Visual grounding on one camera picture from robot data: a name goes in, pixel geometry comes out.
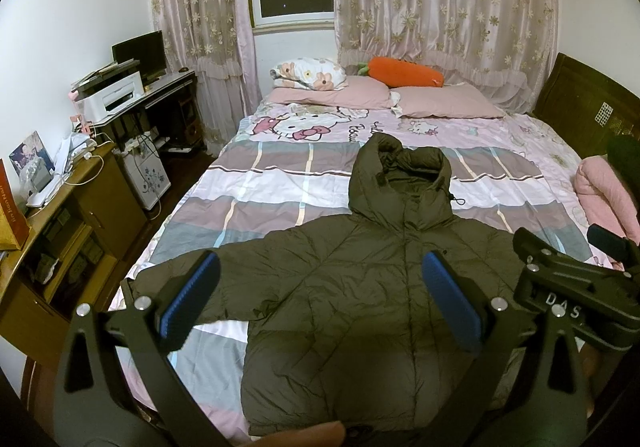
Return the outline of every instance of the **power cord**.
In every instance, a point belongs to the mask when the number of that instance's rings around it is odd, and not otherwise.
[[[98,146],[97,146],[98,148],[100,148],[101,146],[105,146],[106,144],[113,144],[113,140],[111,140],[111,137],[109,135],[107,135],[105,132],[96,133],[96,134],[92,135],[92,138],[95,140],[100,135],[104,135],[105,137],[107,137],[107,141],[103,142],[101,144],[98,144]]]
[[[151,151],[152,154],[155,154],[158,157],[158,160],[160,159],[160,155],[158,154],[158,150],[156,150],[156,147],[154,146],[153,141],[147,137],[144,133],[142,133],[140,135],[140,137],[143,138],[143,140],[146,140],[147,142],[149,142],[149,151]],[[142,177],[142,180],[145,180],[145,175],[142,174],[142,171],[140,170],[140,167],[138,166],[138,163],[136,162],[136,159],[133,159],[133,163],[136,164],[136,169],[138,169],[138,172],[140,173],[140,176]],[[149,218],[149,221],[152,222],[153,220],[155,220],[156,218],[159,217],[159,215],[162,214],[162,201],[160,199],[160,196],[158,195],[158,191],[156,191],[156,188],[154,187],[154,185],[149,181],[146,180],[146,184],[149,186],[149,189],[151,189],[151,191],[153,192],[153,194],[156,195],[156,200],[158,200],[158,214],[156,214],[153,218]]]
[[[81,185],[86,185],[89,182],[92,182],[93,180],[95,180],[96,178],[98,178],[98,175],[102,172],[102,169],[104,169],[104,159],[103,157],[101,157],[99,154],[91,154],[90,156],[86,156],[86,154],[84,155],[84,159],[89,160],[91,158],[100,158],[101,164],[100,164],[100,169],[98,170],[98,172],[96,174],[94,174],[89,180],[85,180],[85,182],[81,182],[81,183],[70,183],[67,182],[64,178],[62,179],[62,183],[65,183],[67,185],[73,186],[73,187],[78,187]]]

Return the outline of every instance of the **white mini fridge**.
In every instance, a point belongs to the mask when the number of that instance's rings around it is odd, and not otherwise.
[[[150,211],[171,187],[171,182],[149,134],[127,141],[118,156],[140,204]]]

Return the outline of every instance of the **orange carrot plush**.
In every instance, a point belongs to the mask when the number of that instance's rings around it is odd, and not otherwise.
[[[424,66],[391,57],[374,57],[369,63],[360,65],[358,75],[369,73],[369,77],[383,82],[390,88],[402,86],[436,86],[442,87],[442,73]]]

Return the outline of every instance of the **white wall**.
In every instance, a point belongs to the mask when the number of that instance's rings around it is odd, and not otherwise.
[[[152,30],[149,0],[0,2],[0,158],[37,131],[54,155],[71,129],[70,84],[111,62],[111,46]]]
[[[560,0],[558,51],[640,96],[640,2]]]
[[[279,32],[254,37],[258,63],[258,82],[265,97],[273,88],[269,70],[279,62],[297,57],[323,57],[336,60],[338,49],[333,30]]]

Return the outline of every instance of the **hello kitty bedding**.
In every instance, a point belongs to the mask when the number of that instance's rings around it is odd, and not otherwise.
[[[162,224],[128,277],[190,250],[219,247],[348,212],[354,159],[375,132],[410,147],[442,148],[452,166],[452,208],[513,232],[524,226],[581,261],[609,266],[591,249],[572,186],[580,159],[546,124],[503,119],[398,119],[386,110],[262,103]],[[111,309],[124,306],[118,292]],[[240,382],[247,323],[196,326],[170,355],[179,377],[230,441],[249,440]],[[127,350],[121,361],[133,395],[152,407]]]

